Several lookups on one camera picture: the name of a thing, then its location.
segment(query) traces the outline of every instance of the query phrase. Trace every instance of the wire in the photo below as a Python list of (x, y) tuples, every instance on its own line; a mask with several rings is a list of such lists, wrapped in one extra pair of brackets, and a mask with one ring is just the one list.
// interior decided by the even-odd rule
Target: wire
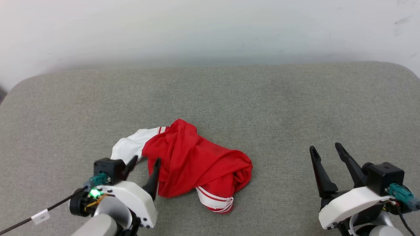
[(401, 213), (401, 210), (399, 209), (399, 207), (396, 207), (396, 210), (397, 210), (398, 215), (399, 215), (399, 217), (400, 217), (400, 219), (401, 219), (402, 223), (404, 224), (405, 228), (407, 228), (407, 230), (410, 232), (410, 234), (411, 234), (411, 235), (416, 236), (416, 235), (414, 234), (414, 232), (410, 229), (410, 227), (408, 227), (407, 222), (405, 222), (405, 219), (404, 219), (404, 217), (402, 216), (402, 213)]
[[(61, 204), (65, 203), (66, 201), (68, 201), (68, 200), (69, 200), (69, 199), (71, 199), (72, 197), (74, 197), (74, 196), (76, 196), (77, 194), (79, 194), (80, 192), (84, 191), (86, 188), (87, 188), (87, 186), (85, 186), (85, 187), (84, 187), (84, 188), (82, 188), (82, 189), (77, 190), (77, 191), (76, 191), (76, 192), (74, 192), (72, 195), (70, 195), (70, 196), (66, 197), (65, 199), (63, 199), (63, 200), (61, 200), (61, 201), (59, 201), (59, 202), (55, 203), (55, 204), (54, 204), (54, 205), (52, 205), (51, 207), (47, 208), (47, 210), (48, 210), (48, 211), (50, 211), (50, 210), (52, 210), (52, 209), (54, 209), (54, 208), (58, 207), (59, 205), (61, 205)], [(29, 218), (27, 218), (26, 220), (23, 220), (23, 221), (21, 221), (21, 222), (19, 222), (19, 223), (15, 224), (15, 225), (13, 225), (13, 226), (11, 226), (11, 227), (7, 228), (7, 229), (5, 229), (5, 230), (1, 231), (1, 232), (0, 232), (0, 235), (3, 235), (3, 234), (5, 234), (5, 233), (7, 233), (7, 232), (9, 232), (9, 231), (11, 231), (11, 230), (13, 230), (13, 229), (15, 229), (15, 228), (17, 228), (17, 227), (21, 226), (21, 225), (24, 225), (24, 224), (28, 223), (28, 222), (29, 222), (29, 221), (31, 221), (31, 220), (32, 220), (32, 218), (31, 218), (31, 217), (29, 217)]]
[(87, 206), (85, 206), (84, 211), (87, 211), (87, 209), (91, 206), (95, 206), (96, 204), (99, 204), (101, 202), (101, 200), (105, 197), (105, 196), (109, 196), (108, 194), (104, 194), (102, 195), (100, 198), (98, 198), (98, 200), (96, 200), (95, 202), (92, 202), (91, 204), (88, 204)]

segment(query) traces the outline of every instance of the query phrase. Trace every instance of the teal connector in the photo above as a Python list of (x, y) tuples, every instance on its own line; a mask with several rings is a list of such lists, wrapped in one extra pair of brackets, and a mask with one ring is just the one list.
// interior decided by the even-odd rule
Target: teal connector
[(420, 208), (420, 200), (415, 198), (410, 191), (396, 183), (389, 185), (388, 194), (405, 203), (412, 211)]
[(91, 177), (88, 181), (84, 183), (84, 186), (87, 186), (87, 189), (85, 189), (86, 192), (89, 192), (92, 188), (103, 185), (108, 183), (108, 176), (105, 173), (100, 173), (98, 175), (95, 175)]

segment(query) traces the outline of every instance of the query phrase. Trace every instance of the garment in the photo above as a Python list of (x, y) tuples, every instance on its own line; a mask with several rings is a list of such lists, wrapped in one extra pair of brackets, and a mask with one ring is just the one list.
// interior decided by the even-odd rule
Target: garment
[(142, 158), (142, 150), (149, 139), (156, 134), (165, 132), (167, 127), (157, 127), (151, 129), (139, 129), (136, 133), (120, 139), (112, 148), (111, 159), (121, 159), (128, 164), (134, 156), (138, 156), (137, 161)]
[[(128, 140), (121, 139), (115, 151), (124, 154), (114, 154), (113, 149), (113, 156), (129, 161), (142, 148), (142, 156), (148, 158), (149, 173), (160, 157), (159, 196), (176, 197), (195, 188), (203, 205), (224, 214), (233, 209), (234, 193), (251, 179), (252, 162), (244, 153), (206, 140), (197, 134), (194, 125), (184, 120), (178, 119), (170, 127), (160, 128), (160, 132), (155, 128), (136, 134)], [(132, 144), (137, 147), (123, 151)]]

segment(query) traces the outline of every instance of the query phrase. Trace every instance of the white cable label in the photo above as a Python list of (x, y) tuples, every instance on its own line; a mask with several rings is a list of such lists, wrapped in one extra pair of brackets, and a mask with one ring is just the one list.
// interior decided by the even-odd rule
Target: white cable label
[(48, 220), (49, 218), (50, 218), (50, 214), (49, 214), (47, 209), (45, 209), (45, 210), (41, 211), (40, 213), (31, 217), (32, 221), (36, 225), (43, 222), (43, 221)]

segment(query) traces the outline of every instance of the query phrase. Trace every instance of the gray sofa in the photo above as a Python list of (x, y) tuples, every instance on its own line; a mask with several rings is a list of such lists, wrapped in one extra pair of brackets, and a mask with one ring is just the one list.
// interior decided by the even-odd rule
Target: gray sofa
[[(245, 152), (254, 164), (252, 179), (226, 215), (201, 205), (195, 191), (158, 197), (157, 226), (139, 235), (340, 235), (318, 222), (311, 145), (341, 190), (353, 183), (335, 142), (361, 165), (389, 161), (404, 169), (404, 183), (420, 196), (420, 80), (403, 66), (70, 71), (27, 79), (0, 105), (0, 229), (71, 194), (121, 137), (177, 118), (210, 141)], [(129, 176), (139, 185), (146, 178), (146, 162)], [(86, 221), (67, 204), (50, 214), (8, 235), (71, 235)], [(419, 213), (405, 218), (420, 234)], [(397, 216), (391, 219), (409, 235)]]

